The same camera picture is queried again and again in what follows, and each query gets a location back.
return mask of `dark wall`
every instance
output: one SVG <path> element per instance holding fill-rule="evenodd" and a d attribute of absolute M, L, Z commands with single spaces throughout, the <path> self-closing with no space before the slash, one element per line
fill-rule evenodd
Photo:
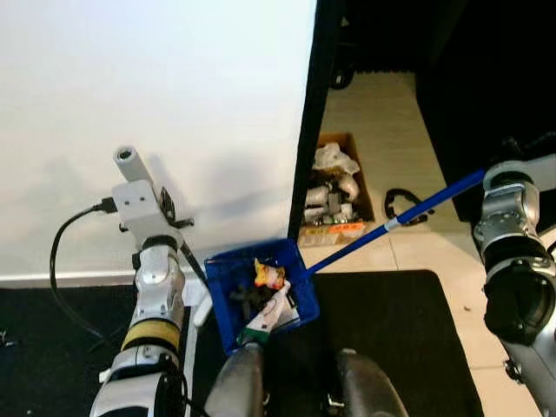
<path fill-rule="evenodd" d="M 418 74 L 421 113 L 447 182 L 556 150 L 552 3 L 470 1 L 438 59 Z M 508 137 L 523 155 L 503 145 Z M 556 221 L 548 208 L 555 197 L 541 196 L 541 228 Z M 481 198 L 476 188 L 455 200 L 461 220 L 477 220 Z"/>
<path fill-rule="evenodd" d="M 346 0 L 336 67 L 416 71 L 435 62 L 468 0 Z"/>

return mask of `white tile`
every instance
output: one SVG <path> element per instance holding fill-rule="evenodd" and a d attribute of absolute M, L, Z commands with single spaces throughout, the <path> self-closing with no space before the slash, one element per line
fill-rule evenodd
<path fill-rule="evenodd" d="M 506 360 L 483 321 L 486 274 L 471 236 L 393 232 L 390 240 L 400 270 L 429 269 L 439 276 L 469 366 L 499 366 Z"/>
<path fill-rule="evenodd" d="M 389 189 L 404 188 L 424 199 L 446 183 L 415 98 L 412 74 L 357 74 L 352 84 L 328 94 L 323 132 L 351 132 L 377 223 L 386 220 Z M 403 233 L 463 230 L 451 202 L 437 208 L 435 223 L 404 228 Z"/>
<path fill-rule="evenodd" d="M 341 248 L 342 246 L 301 248 L 301 255 L 305 265 L 309 268 Z M 383 238 L 346 255 L 321 272 L 392 271 L 396 269 L 390 241 Z"/>
<path fill-rule="evenodd" d="M 539 417 L 533 397 L 524 385 L 510 380 L 502 367 L 472 369 L 485 417 Z"/>

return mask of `black carpet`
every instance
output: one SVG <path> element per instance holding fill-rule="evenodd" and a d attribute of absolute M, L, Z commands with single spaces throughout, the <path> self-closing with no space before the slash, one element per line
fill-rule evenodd
<path fill-rule="evenodd" d="M 381 365 L 412 417 L 483 415 L 433 273 L 317 275 L 314 283 L 321 318 L 274 337 L 267 346 L 270 417 L 323 415 L 326 393 L 338 389 L 334 353 L 344 347 Z M 95 338 L 58 310 L 48 289 L 0 290 L 0 331 L 19 340 L 15 347 L 0 348 L 3 417 L 89 415 L 98 373 L 110 366 L 127 329 L 134 290 L 72 288 L 63 294 L 105 334 L 122 331 L 112 347 L 90 353 Z M 195 402 L 204 402 L 225 359 L 212 315 L 197 340 Z"/>
<path fill-rule="evenodd" d="M 430 271 L 314 278 L 321 318 L 271 339 L 265 354 L 268 415 L 322 416 L 338 391 L 334 354 L 375 360 L 411 417 L 482 416 L 479 396 L 438 277 Z M 193 398 L 202 404 L 225 361 L 214 316 L 200 332 Z"/>
<path fill-rule="evenodd" d="M 112 346 L 89 352 L 95 337 L 63 315 L 48 289 L 0 290 L 0 331 L 19 341 L 14 347 L 0 347 L 3 417 L 89 416 L 100 387 L 98 373 L 110 367 L 127 331 L 135 290 L 68 288 L 62 294 L 104 334 L 120 331 L 111 339 Z M 187 334 L 187 324 L 183 333 Z"/>

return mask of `black cord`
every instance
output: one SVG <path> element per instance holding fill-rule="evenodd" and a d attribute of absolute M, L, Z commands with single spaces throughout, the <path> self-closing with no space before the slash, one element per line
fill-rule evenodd
<path fill-rule="evenodd" d="M 75 220 L 80 219 L 84 215 L 92 213 L 94 211 L 104 211 L 105 213 L 114 213 L 116 211 L 116 205 L 112 198 L 104 198 L 100 204 L 96 204 L 92 207 L 85 209 L 84 211 L 77 213 L 73 217 L 70 217 L 60 228 L 58 229 L 54 241 L 52 242 L 52 249 L 50 250 L 50 291 L 58 307 L 78 326 L 93 334 L 96 338 L 100 339 L 103 343 L 109 343 L 108 339 L 104 334 L 96 329 L 91 323 L 86 321 L 80 314 L 77 313 L 69 304 L 62 298 L 60 291 L 58 290 L 58 285 L 56 282 L 56 255 L 58 252 L 58 245 L 60 244 L 60 239 L 62 234 L 68 226 Z"/>
<path fill-rule="evenodd" d="M 187 261 L 189 262 L 189 265 L 191 265 L 193 272 L 196 273 L 196 275 L 199 277 L 199 279 L 205 285 L 205 287 L 209 289 L 209 286 L 207 284 L 207 276 L 205 275 L 204 272 L 202 272 L 201 265 L 199 265 L 199 262 L 193 256 L 193 253 L 191 252 L 191 249 L 189 248 L 188 244 L 184 242 L 180 250 L 182 251 L 183 256 L 185 256 L 185 259 L 187 259 Z"/>
<path fill-rule="evenodd" d="M 209 413 L 207 413 L 203 407 L 195 404 L 190 398 L 188 398 L 188 382 L 185 379 L 184 374 L 181 374 L 181 376 L 183 384 L 183 403 L 185 404 L 185 406 L 189 406 L 193 411 L 195 411 L 202 417 L 210 417 Z"/>
<path fill-rule="evenodd" d="M 554 131 L 548 131 L 544 134 L 542 134 L 541 136 L 537 137 L 535 140 L 533 140 L 532 142 L 526 143 L 523 148 L 525 150 L 531 150 L 533 148 L 535 148 L 536 146 L 539 146 L 540 144 L 542 144 L 543 142 L 548 142 L 548 140 L 553 140 L 556 139 L 556 132 Z"/>
<path fill-rule="evenodd" d="M 127 330 L 129 327 L 128 324 L 123 324 L 121 325 L 119 328 L 117 328 L 116 330 L 114 330 L 112 333 L 110 333 L 110 335 L 108 336 L 108 342 L 104 339 L 99 340 L 97 343 L 95 343 L 93 346 L 91 346 L 89 348 L 89 350 L 87 351 L 87 354 L 92 354 L 93 352 L 95 352 L 100 346 L 104 346 L 104 345 L 109 345 L 113 346 L 117 340 L 115 340 L 116 336 L 118 336 L 120 333 L 123 333 L 124 330 Z"/>

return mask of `blue pole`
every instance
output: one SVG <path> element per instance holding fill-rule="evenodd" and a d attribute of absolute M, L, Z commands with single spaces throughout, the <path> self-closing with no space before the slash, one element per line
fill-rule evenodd
<path fill-rule="evenodd" d="M 473 172 L 471 175 L 468 175 L 459 181 L 449 185 L 445 189 L 439 191 L 435 195 L 428 197 L 424 202 L 420 202 L 419 204 L 411 207 L 408 211 L 405 211 L 401 215 L 398 215 L 394 219 L 390 220 L 389 222 L 379 226 L 375 230 L 363 235 L 359 239 L 354 242 L 351 242 L 346 247 L 340 249 L 338 252 L 334 252 L 329 257 L 324 258 L 322 261 L 317 262 L 307 271 L 305 274 L 307 277 L 311 276 L 317 271 L 327 267 L 332 262 L 338 261 L 340 258 L 347 254 L 351 254 L 353 251 L 359 249 L 362 246 L 365 246 L 367 243 L 372 242 L 373 240 L 385 235 L 393 228 L 407 223 L 417 217 L 418 215 L 422 215 L 426 213 L 428 210 L 438 206 L 439 204 L 445 202 L 446 200 L 450 200 L 454 198 L 458 194 L 463 193 L 467 189 L 474 187 L 477 184 L 480 184 L 483 181 L 483 177 L 485 176 L 485 170 L 479 169 L 478 171 Z"/>

